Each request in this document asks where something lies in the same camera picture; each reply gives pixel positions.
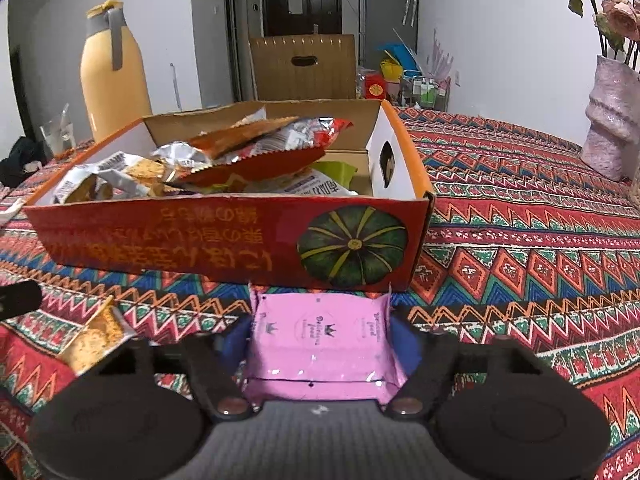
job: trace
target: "dark brown front door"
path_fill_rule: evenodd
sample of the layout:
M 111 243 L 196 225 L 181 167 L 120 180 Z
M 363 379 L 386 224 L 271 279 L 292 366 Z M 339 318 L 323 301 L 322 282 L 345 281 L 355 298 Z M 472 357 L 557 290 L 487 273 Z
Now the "dark brown front door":
M 265 36 L 342 34 L 340 0 L 262 0 Z

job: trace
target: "red box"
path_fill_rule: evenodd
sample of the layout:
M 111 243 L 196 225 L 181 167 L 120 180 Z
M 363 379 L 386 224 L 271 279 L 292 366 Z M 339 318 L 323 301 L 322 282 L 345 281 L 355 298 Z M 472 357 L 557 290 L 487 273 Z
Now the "red box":
M 268 117 L 333 116 L 354 126 L 325 159 L 358 168 L 359 196 L 219 194 L 51 205 L 73 164 L 229 126 L 266 106 Z M 139 273 L 194 272 L 217 282 L 405 290 L 434 205 L 420 156 L 386 101 L 244 102 L 139 120 L 81 153 L 44 184 L 25 212 L 59 264 Z

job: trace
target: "pink vase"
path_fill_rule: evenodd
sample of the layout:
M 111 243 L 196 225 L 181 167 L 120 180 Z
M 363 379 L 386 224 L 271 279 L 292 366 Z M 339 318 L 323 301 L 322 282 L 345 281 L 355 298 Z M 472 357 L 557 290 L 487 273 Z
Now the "pink vase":
M 586 114 L 591 127 L 580 158 L 601 175 L 620 180 L 625 145 L 640 142 L 640 74 L 598 56 Z

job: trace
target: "green snack package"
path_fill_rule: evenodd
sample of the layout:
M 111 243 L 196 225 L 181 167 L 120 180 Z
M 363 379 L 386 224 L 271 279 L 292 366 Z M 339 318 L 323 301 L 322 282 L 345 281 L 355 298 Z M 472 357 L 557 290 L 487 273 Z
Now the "green snack package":
M 337 160 L 318 160 L 314 162 L 311 167 L 314 170 L 320 171 L 320 173 L 324 173 L 346 189 L 349 189 L 351 179 L 357 171 L 355 166 Z

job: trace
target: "table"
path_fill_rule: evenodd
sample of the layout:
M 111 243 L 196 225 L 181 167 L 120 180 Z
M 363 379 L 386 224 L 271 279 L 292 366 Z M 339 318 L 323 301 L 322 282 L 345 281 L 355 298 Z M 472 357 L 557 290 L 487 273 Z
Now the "table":
M 585 167 L 576 144 L 541 132 L 399 113 L 438 198 L 412 288 L 394 306 L 414 325 L 442 325 L 465 342 L 508 333 L 532 348 L 607 415 L 611 448 L 598 480 L 640 478 L 640 214 L 626 186 Z M 2 206 L 57 168 L 43 168 Z M 59 266 L 20 214 L 0 237 L 0 280 L 24 278 L 42 284 L 42 307 L 0 326 L 0 453 L 22 479 L 40 477 L 26 446 L 33 413 L 74 378 L 55 356 L 100 298 L 113 294 L 138 334 L 161 343 L 223 330 L 249 312 L 243 285 Z M 158 381 L 188 388 L 181 376 Z

